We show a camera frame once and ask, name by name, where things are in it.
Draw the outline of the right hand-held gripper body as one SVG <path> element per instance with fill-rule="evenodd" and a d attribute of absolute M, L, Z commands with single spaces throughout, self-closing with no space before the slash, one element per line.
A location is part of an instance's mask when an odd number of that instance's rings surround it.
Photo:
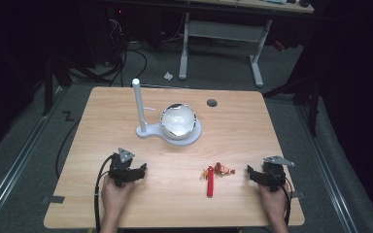
<path fill-rule="evenodd" d="M 279 187 L 286 183 L 286 173 L 284 166 L 294 166 L 292 161 L 289 161 L 280 155 L 264 158 L 262 165 L 263 173 L 267 176 L 267 184 L 271 192 L 275 192 Z"/>

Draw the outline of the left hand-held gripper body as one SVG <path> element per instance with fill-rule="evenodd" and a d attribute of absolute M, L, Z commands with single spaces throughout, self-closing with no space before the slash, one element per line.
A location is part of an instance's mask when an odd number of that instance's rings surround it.
<path fill-rule="evenodd" d="M 127 183 L 126 177 L 128 172 L 131 171 L 130 166 L 134 156 L 134 153 L 123 148 L 119 148 L 119 152 L 113 154 L 108 174 L 114 180 L 116 186 L 124 187 Z"/>

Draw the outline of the white stand with pole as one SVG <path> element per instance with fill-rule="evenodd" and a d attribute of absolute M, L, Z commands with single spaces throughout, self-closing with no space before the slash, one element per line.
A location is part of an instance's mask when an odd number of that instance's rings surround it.
<path fill-rule="evenodd" d="M 138 118 L 139 118 L 139 126 L 136 128 L 136 134 L 138 135 L 139 138 L 145 139 L 149 137 L 159 137 L 162 140 L 166 141 L 168 144 L 171 144 L 173 146 L 178 146 L 178 147 L 191 145 L 199 139 L 202 133 L 202 125 L 197 116 L 196 116 L 196 124 L 195 124 L 195 128 L 193 132 L 188 137 L 182 140 L 172 140 L 168 138 L 161 129 L 160 118 L 159 118 L 158 123 L 148 124 L 146 121 L 145 114 L 144 114 L 145 108 L 143 105 L 140 80 L 137 78 L 133 79 L 132 87 L 134 89 L 136 107 L 137 107 Z"/>

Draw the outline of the red strap toy figure keychain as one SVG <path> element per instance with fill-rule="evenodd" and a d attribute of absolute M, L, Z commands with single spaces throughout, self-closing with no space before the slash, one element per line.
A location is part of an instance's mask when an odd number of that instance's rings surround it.
<path fill-rule="evenodd" d="M 220 162 L 217 162 L 215 165 L 210 165 L 204 169 L 200 176 L 200 181 L 207 183 L 206 196 L 209 198 L 213 197 L 216 176 L 229 176 L 234 174 L 234 169 L 229 168 Z"/>

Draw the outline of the person's right hand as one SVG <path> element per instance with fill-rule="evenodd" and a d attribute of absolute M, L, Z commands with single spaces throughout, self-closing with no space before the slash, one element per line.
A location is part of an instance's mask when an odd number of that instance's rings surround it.
<path fill-rule="evenodd" d="M 264 212 L 267 215 L 267 218 L 271 224 L 286 224 L 285 214 L 287 211 L 287 197 L 285 192 L 288 189 L 288 186 L 285 185 L 284 188 L 279 188 L 276 191 L 271 192 L 270 188 L 260 184 L 258 186 L 261 203 Z"/>

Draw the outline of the person's left hand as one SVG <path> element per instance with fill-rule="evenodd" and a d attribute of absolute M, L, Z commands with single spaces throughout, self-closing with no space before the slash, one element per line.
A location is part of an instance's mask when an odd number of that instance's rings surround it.
<path fill-rule="evenodd" d="M 118 187 L 109 176 L 104 178 L 101 191 L 104 206 L 104 216 L 118 218 L 124 209 L 134 183 L 127 183 L 124 187 Z"/>

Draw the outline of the round glass bowl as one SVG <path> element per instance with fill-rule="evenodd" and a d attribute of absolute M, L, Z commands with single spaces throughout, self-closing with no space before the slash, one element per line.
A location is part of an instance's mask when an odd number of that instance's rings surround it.
<path fill-rule="evenodd" d="M 172 140 L 182 140 L 188 137 L 193 132 L 195 124 L 194 110 L 181 103 L 167 107 L 160 118 L 163 133 Z"/>

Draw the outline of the black metal stand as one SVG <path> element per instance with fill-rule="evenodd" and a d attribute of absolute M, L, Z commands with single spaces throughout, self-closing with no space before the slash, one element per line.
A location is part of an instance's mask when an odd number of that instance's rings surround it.
<path fill-rule="evenodd" d="M 63 57 L 51 56 L 45 64 L 43 116 L 47 116 L 53 106 L 53 80 L 62 87 L 69 87 L 72 83 L 67 61 Z"/>
<path fill-rule="evenodd" d="M 307 126 L 310 133 L 316 137 L 316 123 L 318 117 L 318 106 L 322 75 L 309 75 L 301 79 L 288 81 L 287 83 L 263 93 L 264 98 L 271 98 L 280 93 L 293 93 L 292 103 L 294 105 L 309 105 Z"/>

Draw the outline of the metal floor rail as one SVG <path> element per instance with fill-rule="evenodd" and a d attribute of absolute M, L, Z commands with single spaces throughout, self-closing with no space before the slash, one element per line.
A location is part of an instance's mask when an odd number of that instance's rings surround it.
<path fill-rule="evenodd" d="M 41 103 L 45 92 L 39 90 L 35 102 L 15 120 L 0 143 L 0 211 L 32 157 L 52 113 L 68 90 L 68 87 L 58 87 L 55 90 L 53 103 L 48 111 Z"/>
<path fill-rule="evenodd" d="M 322 174 L 322 180 L 344 232 L 357 233 L 356 224 L 352 218 L 349 208 L 347 207 L 344 195 L 341 193 L 338 183 L 335 181 L 330 167 L 325 159 L 318 137 L 314 136 L 309 128 L 307 113 L 303 107 L 295 107 L 295 109 L 298 117 L 303 123 L 303 128 L 306 131 L 310 144 L 313 147 L 315 159 L 317 160 L 319 171 Z"/>

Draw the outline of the white desk frame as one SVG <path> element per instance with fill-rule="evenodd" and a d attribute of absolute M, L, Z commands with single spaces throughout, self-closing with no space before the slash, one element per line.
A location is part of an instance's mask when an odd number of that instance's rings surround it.
<path fill-rule="evenodd" d="M 311 15 L 314 8 L 308 0 L 186 0 L 191 7 L 192 3 L 200 6 L 228 6 L 233 10 L 260 10 L 264 13 L 284 13 L 302 16 Z M 249 56 L 253 71 L 254 83 L 263 87 L 258 60 L 270 31 L 272 17 L 268 17 L 261 25 L 252 26 L 237 23 L 215 21 L 214 19 L 190 19 L 185 13 L 183 50 L 180 60 L 179 79 L 187 78 L 188 41 L 190 37 L 221 39 L 237 42 L 256 43 L 254 54 Z"/>

